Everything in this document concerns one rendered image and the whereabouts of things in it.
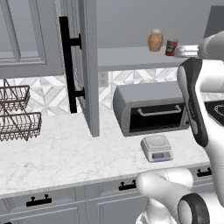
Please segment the white wall socket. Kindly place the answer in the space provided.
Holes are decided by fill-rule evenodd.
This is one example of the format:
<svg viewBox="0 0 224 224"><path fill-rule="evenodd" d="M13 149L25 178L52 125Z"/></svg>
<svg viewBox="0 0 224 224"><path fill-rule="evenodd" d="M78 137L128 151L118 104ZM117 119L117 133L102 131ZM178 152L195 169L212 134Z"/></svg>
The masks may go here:
<svg viewBox="0 0 224 224"><path fill-rule="evenodd" d="M99 72L99 87L106 88L109 84L109 73Z"/></svg>

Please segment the grey base cupboard door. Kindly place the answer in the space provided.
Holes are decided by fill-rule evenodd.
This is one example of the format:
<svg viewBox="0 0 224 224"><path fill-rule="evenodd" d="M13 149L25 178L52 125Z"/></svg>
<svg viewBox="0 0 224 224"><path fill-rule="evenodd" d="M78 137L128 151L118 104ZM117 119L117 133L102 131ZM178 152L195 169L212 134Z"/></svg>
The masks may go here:
<svg viewBox="0 0 224 224"><path fill-rule="evenodd" d="M138 195L91 199L88 202L89 224L136 224L146 204L147 198Z"/></svg>
<svg viewBox="0 0 224 224"><path fill-rule="evenodd" d="M66 203L0 216L0 224L88 224L84 202Z"/></svg>

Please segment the grey drawer front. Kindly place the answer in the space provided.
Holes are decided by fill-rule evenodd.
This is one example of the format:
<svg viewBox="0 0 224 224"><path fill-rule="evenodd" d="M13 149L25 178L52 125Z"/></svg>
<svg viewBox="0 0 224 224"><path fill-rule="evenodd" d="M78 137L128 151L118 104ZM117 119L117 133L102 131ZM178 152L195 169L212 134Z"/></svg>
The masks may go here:
<svg viewBox="0 0 224 224"><path fill-rule="evenodd" d="M127 199L131 196L139 196L137 188L120 191L118 186L123 182L125 185L131 184L132 178L118 178L115 180L107 180L101 183L87 185L85 187L86 200L120 200Z"/></svg>
<svg viewBox="0 0 224 224"><path fill-rule="evenodd" d="M40 200L43 199L46 194L49 198L52 199L52 202L50 204L30 207L26 206L26 202L30 201L32 196L34 196L36 200ZM14 212L17 210L32 209L35 207L57 205L66 202L77 202L82 201L84 199L85 193L84 188L82 186L14 196L5 199L0 199L0 214L7 214L9 212Z"/></svg>
<svg viewBox="0 0 224 224"><path fill-rule="evenodd" d="M203 172L207 170L207 168L210 167L209 165L201 165L201 166L195 166L191 167L189 171L191 172L193 176L193 185L194 186L205 186L213 183L213 176L206 176L206 177L197 177L198 169L201 169Z"/></svg>

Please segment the red food can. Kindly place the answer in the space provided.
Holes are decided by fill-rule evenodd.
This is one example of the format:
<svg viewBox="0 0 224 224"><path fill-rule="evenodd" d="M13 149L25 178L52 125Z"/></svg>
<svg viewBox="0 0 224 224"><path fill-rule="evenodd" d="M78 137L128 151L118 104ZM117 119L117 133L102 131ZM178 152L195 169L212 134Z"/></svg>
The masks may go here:
<svg viewBox="0 0 224 224"><path fill-rule="evenodd" d="M165 55L174 56L178 43L179 41L177 39L168 39L166 43Z"/></svg>

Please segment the brown jar with pale lid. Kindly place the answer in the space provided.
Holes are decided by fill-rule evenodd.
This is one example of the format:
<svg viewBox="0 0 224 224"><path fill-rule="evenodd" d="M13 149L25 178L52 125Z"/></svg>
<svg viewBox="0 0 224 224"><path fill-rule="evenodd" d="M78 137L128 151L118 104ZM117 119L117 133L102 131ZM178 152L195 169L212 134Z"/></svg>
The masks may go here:
<svg viewBox="0 0 224 224"><path fill-rule="evenodd" d="M152 52L159 52L164 42L163 31L153 29L148 38L148 47Z"/></svg>

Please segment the black hob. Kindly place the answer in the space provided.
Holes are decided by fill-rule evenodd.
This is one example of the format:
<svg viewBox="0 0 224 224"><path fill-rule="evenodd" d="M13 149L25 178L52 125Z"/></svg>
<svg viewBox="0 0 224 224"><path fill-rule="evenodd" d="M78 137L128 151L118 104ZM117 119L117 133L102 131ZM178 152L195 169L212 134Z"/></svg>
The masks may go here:
<svg viewBox="0 0 224 224"><path fill-rule="evenodd" d="M207 113L221 126L224 126L224 100L206 101Z"/></svg>

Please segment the grey open cabinet door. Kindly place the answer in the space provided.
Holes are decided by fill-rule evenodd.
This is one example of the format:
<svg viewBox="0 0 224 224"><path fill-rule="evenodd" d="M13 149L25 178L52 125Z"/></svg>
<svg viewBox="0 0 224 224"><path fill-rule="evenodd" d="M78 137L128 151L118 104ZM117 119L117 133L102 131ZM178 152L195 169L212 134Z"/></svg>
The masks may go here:
<svg viewBox="0 0 224 224"><path fill-rule="evenodd" d="M100 135L96 0L59 0L61 17L68 18L71 38L81 35L82 48L72 46L73 80L76 90L85 88L78 97L87 126L93 137Z"/></svg>

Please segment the grey closed wall cabinet door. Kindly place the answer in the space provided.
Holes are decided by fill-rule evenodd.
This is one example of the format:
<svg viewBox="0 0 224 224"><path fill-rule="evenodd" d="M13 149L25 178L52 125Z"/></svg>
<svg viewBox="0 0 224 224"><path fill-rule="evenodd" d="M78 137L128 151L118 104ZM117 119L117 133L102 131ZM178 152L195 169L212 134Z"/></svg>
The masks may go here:
<svg viewBox="0 0 224 224"><path fill-rule="evenodd" d="M0 0L0 79L62 74L55 0Z"/></svg>

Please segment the grey toaster oven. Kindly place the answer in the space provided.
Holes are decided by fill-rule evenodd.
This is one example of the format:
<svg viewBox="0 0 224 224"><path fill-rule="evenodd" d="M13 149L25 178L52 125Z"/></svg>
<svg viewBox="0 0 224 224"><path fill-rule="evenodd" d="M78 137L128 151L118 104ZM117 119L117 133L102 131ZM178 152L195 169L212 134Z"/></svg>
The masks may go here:
<svg viewBox="0 0 224 224"><path fill-rule="evenodd" d="M179 105L178 114L143 117L137 113L140 108ZM190 123L182 93L176 81L120 85L115 89L113 110L125 137L186 130Z"/></svg>

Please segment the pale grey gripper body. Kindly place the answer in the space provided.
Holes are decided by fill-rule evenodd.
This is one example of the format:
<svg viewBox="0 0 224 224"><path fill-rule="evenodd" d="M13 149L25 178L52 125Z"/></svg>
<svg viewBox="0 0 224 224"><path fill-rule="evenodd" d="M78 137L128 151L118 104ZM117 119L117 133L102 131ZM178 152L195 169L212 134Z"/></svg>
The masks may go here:
<svg viewBox="0 0 224 224"><path fill-rule="evenodd" d="M197 58L198 57L197 45L179 45L175 49L176 58Z"/></svg>

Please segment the white digital scale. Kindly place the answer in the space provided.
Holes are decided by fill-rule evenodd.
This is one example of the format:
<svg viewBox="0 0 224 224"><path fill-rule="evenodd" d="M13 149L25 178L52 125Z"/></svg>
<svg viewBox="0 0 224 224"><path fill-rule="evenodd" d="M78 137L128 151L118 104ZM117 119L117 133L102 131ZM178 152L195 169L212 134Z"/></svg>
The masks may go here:
<svg viewBox="0 0 224 224"><path fill-rule="evenodd" d="M165 135L145 136L140 145L150 163L173 160L172 147Z"/></svg>

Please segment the grey wall cabinet shelf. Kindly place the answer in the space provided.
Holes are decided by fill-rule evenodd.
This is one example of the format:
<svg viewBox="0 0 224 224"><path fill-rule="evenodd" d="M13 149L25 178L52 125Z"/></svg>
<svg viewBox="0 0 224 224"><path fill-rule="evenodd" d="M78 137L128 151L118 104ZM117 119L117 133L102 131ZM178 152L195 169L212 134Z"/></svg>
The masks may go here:
<svg viewBox="0 0 224 224"><path fill-rule="evenodd" d="M97 54L99 72L178 67L185 60L166 56L164 46L159 52L151 52L146 46L99 48Z"/></svg>

